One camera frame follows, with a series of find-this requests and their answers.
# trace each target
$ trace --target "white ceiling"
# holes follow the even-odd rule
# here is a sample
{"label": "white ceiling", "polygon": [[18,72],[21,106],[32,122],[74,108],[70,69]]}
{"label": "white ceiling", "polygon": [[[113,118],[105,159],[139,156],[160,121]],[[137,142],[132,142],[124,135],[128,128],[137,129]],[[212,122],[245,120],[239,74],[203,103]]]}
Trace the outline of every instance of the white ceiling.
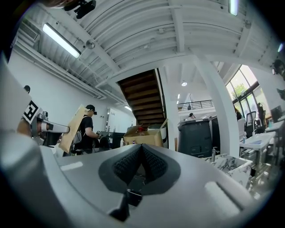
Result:
{"label": "white ceiling", "polygon": [[[226,0],[97,0],[80,20],[73,11],[35,5],[24,21],[41,35],[32,48],[93,88],[128,69],[188,55],[191,48],[211,55],[224,77],[235,61],[269,68],[277,57],[279,41],[246,2],[239,1],[233,16]],[[82,52],[78,59],[41,31],[47,22]],[[96,41],[93,50],[85,47],[88,39]],[[183,80],[203,84],[191,62],[168,63],[166,71],[174,88]],[[124,99],[108,84],[102,89]]]}

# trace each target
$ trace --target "staircase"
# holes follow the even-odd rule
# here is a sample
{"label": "staircase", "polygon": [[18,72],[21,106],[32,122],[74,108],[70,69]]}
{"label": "staircase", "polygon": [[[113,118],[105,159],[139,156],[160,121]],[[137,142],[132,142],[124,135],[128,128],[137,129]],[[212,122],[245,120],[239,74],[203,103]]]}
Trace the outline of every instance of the staircase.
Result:
{"label": "staircase", "polygon": [[137,124],[147,128],[165,120],[155,70],[146,71],[118,82],[132,109]]}

